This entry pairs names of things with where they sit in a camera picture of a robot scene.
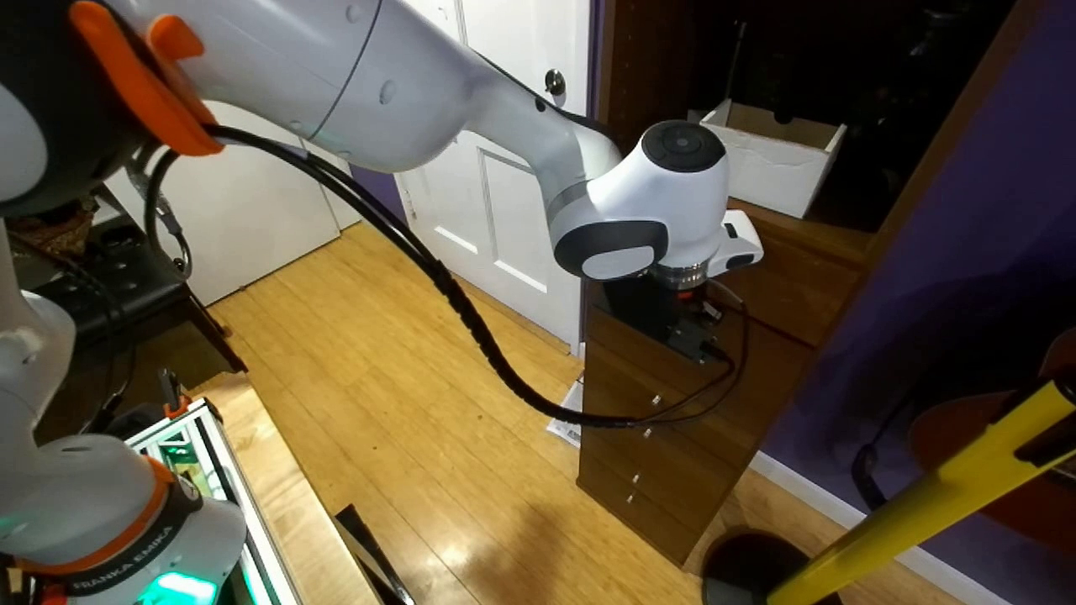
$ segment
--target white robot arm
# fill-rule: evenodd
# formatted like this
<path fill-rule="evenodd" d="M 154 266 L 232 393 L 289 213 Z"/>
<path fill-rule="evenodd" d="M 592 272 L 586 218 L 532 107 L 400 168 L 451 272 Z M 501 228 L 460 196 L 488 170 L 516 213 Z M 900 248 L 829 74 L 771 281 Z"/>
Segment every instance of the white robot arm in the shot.
<path fill-rule="evenodd" d="M 77 79 L 35 66 L 36 57 L 75 47 L 83 57 L 71 74 L 91 63 L 91 49 L 64 24 L 77 2 L 89 0 L 0 0 L 0 216 L 91 191 L 133 147 L 118 132 L 146 135 L 120 111 L 89 135 L 102 119 L 66 114 L 71 103 L 91 103 L 50 101 L 39 86 L 56 80 L 75 90 Z M 655 123 L 619 163 L 600 132 L 457 47 L 400 0 L 105 2 L 127 35 L 146 35 L 166 15 L 179 17 L 206 47 L 179 63 L 195 93 L 248 107 L 352 165 L 418 168 L 465 127 L 520 155 L 539 176 L 550 248 L 567 272 L 622 279 L 655 270 L 675 286 L 696 286 L 760 259 L 745 216 L 727 213 L 727 163 L 706 127 Z M 66 585 L 77 577 L 83 596 L 75 602 L 133 602 L 174 564 L 219 581 L 242 541 L 235 510 L 199 505 L 174 476 L 108 438 L 35 443 L 71 342 L 71 319 L 18 290 L 0 228 L 0 552 Z M 169 549 L 139 555 L 161 526 L 179 529 Z"/>

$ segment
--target wooden cabinet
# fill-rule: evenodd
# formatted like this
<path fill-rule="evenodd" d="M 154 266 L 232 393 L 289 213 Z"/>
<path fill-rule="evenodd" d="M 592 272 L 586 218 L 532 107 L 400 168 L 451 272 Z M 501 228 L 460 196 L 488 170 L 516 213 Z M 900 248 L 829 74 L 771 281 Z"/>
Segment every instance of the wooden cabinet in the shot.
<path fill-rule="evenodd" d="M 651 11 L 631 0 L 607 0 L 607 37 L 605 37 L 605 93 L 600 119 L 611 123 L 619 142 L 629 142 L 631 123 L 643 119 L 666 114 L 666 103 L 650 103 L 635 86 L 664 86 L 664 79 L 644 80 L 640 60 L 670 60 L 675 47 L 651 54 L 650 44 L 631 47 L 631 35 Z M 971 80 L 957 93 L 944 123 L 931 139 L 899 201 L 876 228 L 842 228 L 813 218 L 786 218 L 752 204 L 743 204 L 766 246 L 766 259 L 757 270 L 727 275 L 741 298 L 750 302 L 750 345 L 737 390 L 724 393 L 721 362 L 698 362 L 684 349 L 651 336 L 640 324 L 624 319 L 607 307 L 605 294 L 587 294 L 586 327 L 586 411 L 587 414 L 644 414 L 674 403 L 715 401 L 724 403 L 684 428 L 643 428 L 629 435 L 581 430 L 579 486 L 640 532 L 670 560 L 686 564 L 698 545 L 743 466 L 757 455 L 760 439 L 783 414 L 797 388 L 811 375 L 813 356 L 826 345 L 845 310 L 854 307 L 860 281 L 873 261 L 885 259 L 889 246 L 900 240 L 903 218 L 917 197 L 937 178 L 944 157 L 963 142 L 975 107 L 1003 74 L 1004 60 L 1026 37 L 1032 17 L 1043 11 L 1037 0 L 1015 0 L 1003 32 L 981 54 Z M 727 312 L 715 331 L 715 349 L 737 356 L 741 315 Z"/>

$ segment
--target hardwood floor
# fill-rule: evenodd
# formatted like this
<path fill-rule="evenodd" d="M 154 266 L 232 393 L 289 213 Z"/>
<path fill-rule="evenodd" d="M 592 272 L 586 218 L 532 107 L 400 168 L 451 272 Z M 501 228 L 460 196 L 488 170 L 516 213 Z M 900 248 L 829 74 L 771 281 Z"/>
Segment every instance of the hardwood floor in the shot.
<path fill-rule="evenodd" d="M 562 401 L 579 359 L 501 307 L 476 307 L 516 367 Z M 576 452 L 501 388 L 444 298 L 368 224 L 212 312 L 323 505 L 356 505 L 418 602 L 698 602 L 698 577 L 576 486 Z M 734 521 L 766 492 L 752 480 L 737 493 Z M 822 545 L 842 535 L 800 505 L 779 510 Z M 907 573 L 880 577 L 847 602 L 936 602 Z"/>

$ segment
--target baseboard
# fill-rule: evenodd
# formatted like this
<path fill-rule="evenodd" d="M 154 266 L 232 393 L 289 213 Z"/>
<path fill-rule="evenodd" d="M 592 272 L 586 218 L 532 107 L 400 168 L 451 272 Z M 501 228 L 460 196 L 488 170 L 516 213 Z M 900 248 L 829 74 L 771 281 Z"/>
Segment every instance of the baseboard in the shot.
<path fill-rule="evenodd" d="M 864 514 L 856 509 L 852 509 L 847 502 L 842 502 L 829 492 L 818 486 L 805 474 L 783 466 L 776 458 L 771 458 L 763 452 L 750 460 L 750 466 L 757 474 L 763 474 L 766 480 L 774 480 L 776 486 L 783 486 L 786 493 L 800 498 L 805 505 L 811 505 L 818 514 L 829 517 L 842 529 L 854 529 L 854 526 L 864 521 Z M 952 567 L 948 560 L 940 560 L 940 557 L 936 557 L 936 555 L 927 555 L 922 549 L 903 552 L 899 557 L 899 564 L 903 564 L 907 573 L 915 573 L 926 581 L 937 585 L 940 591 L 948 591 L 957 602 L 1004 605 L 1004 597 L 998 597 L 995 591 L 989 591 L 975 577 L 963 576 L 957 567 Z"/>

